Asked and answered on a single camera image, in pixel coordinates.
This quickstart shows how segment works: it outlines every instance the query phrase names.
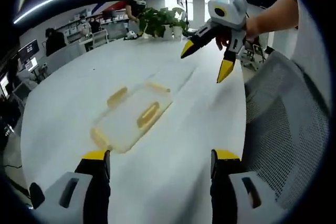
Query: hand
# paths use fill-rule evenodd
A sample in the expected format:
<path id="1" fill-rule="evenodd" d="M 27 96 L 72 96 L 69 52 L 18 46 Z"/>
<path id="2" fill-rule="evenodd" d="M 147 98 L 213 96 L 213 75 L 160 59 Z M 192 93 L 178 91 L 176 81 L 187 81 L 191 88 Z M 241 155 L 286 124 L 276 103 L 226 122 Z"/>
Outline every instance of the hand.
<path id="1" fill-rule="evenodd" d="M 248 18 L 246 20 L 246 39 L 253 41 L 259 35 L 258 24 L 255 18 Z M 228 47 L 231 38 L 231 30 L 226 28 L 223 33 L 216 37 L 216 44 L 219 50 Z"/>

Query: office desk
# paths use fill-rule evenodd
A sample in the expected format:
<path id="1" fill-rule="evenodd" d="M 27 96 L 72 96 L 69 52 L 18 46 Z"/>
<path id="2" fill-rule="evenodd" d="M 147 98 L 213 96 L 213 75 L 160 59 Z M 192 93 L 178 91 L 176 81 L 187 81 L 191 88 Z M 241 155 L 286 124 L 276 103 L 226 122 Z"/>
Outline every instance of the office desk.
<path id="1" fill-rule="evenodd" d="M 156 124 L 125 154 L 111 153 L 109 223 L 211 223 L 211 149 L 243 153 L 246 105 L 240 62 L 222 83 L 212 41 L 181 60 L 185 41 L 117 40 L 58 69 L 28 97 L 21 134 L 29 186 L 45 191 L 96 150 L 89 130 L 107 98 L 170 62 L 196 70 Z"/>

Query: white table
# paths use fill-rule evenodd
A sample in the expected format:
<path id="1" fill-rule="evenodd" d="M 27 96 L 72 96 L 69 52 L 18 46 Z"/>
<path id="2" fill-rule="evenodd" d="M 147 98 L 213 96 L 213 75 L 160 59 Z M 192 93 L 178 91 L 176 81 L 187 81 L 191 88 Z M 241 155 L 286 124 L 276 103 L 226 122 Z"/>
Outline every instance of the white table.
<path id="1" fill-rule="evenodd" d="M 63 66 L 28 97 L 21 134 L 27 185 L 45 191 L 96 150 L 92 121 L 107 98 L 165 64 L 182 61 L 183 42 L 118 40 Z M 158 122 L 126 154 L 111 153 L 109 223 L 211 223 L 211 149 L 241 156 L 246 105 L 240 62 L 222 83 L 215 43 L 184 61 L 198 65 Z"/>

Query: black jacket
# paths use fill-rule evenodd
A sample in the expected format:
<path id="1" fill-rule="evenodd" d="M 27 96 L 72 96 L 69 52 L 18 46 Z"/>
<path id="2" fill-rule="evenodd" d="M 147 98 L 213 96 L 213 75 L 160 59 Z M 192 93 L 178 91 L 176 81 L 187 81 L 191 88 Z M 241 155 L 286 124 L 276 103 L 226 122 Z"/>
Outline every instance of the black jacket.
<path id="1" fill-rule="evenodd" d="M 47 57 L 65 46 L 63 33 L 58 31 L 53 32 L 46 42 Z"/>

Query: plant pot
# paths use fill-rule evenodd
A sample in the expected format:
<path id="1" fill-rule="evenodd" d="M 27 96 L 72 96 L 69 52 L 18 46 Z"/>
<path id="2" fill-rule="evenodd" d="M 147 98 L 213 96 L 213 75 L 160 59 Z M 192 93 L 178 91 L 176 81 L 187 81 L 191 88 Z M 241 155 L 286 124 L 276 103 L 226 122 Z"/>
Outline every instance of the plant pot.
<path id="1" fill-rule="evenodd" d="M 182 27 L 181 26 L 173 26 L 174 39 L 181 41 L 182 40 Z"/>
<path id="2" fill-rule="evenodd" d="M 163 34 L 164 40 L 172 40 L 173 39 L 173 29 L 169 25 L 164 25 L 165 31 Z"/>

